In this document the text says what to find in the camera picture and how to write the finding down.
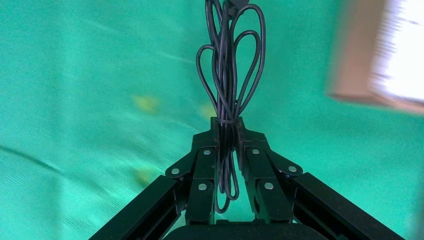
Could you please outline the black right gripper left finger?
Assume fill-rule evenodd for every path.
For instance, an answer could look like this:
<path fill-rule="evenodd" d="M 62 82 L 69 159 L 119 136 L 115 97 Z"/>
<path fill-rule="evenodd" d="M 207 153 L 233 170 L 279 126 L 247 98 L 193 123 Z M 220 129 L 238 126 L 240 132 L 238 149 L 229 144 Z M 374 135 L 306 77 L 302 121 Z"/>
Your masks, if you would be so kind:
<path fill-rule="evenodd" d="M 92 240 L 196 240 L 215 222 L 219 123 L 195 134 L 190 152 L 159 175 Z"/>

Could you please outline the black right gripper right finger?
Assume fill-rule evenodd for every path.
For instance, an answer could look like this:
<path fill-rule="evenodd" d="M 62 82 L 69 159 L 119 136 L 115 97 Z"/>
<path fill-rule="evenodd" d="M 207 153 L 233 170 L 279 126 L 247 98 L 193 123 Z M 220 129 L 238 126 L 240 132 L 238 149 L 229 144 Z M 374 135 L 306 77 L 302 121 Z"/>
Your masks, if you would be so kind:
<path fill-rule="evenodd" d="M 401 236 L 236 123 L 236 153 L 264 240 L 399 240 Z"/>

